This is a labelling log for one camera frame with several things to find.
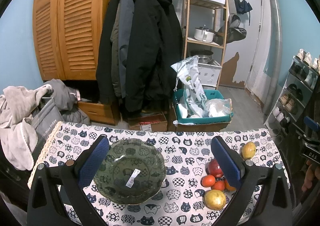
human hand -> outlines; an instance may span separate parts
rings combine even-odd
[[[316,171],[313,172],[311,170],[311,161],[308,160],[307,161],[307,165],[309,165],[307,173],[306,173],[306,177],[304,179],[304,184],[302,186],[302,191],[305,192],[307,189],[310,189],[312,187],[312,180],[314,179],[314,177],[316,176],[316,178],[318,178],[318,180],[320,180],[320,167],[318,166],[316,168]]]

wooden wardrobe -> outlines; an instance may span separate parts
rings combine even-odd
[[[102,22],[109,0],[34,0],[33,38],[43,80],[95,80]],[[79,102],[98,122],[117,124],[116,102]]]

gray fabric storage bag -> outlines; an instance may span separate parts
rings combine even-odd
[[[37,145],[32,152],[33,160],[38,159],[44,144],[57,122],[63,121],[53,97],[42,97],[41,103],[45,104],[44,107],[33,117],[30,124],[38,136]]]

black jacket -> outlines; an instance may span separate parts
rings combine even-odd
[[[172,0],[134,0],[134,14],[126,67],[125,107],[141,109],[143,99],[172,95],[181,60],[182,33]]]
[[[100,101],[109,104],[116,100],[115,91],[111,81],[111,48],[110,41],[113,25],[116,20],[118,4],[120,0],[110,0],[104,18],[99,45],[98,66],[96,79],[100,91]]]

brown patch on door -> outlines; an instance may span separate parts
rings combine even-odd
[[[244,88],[244,81],[233,82],[233,77],[236,73],[238,60],[239,60],[239,53],[236,52],[234,57],[232,57],[230,60],[228,60],[223,64],[219,85]]]

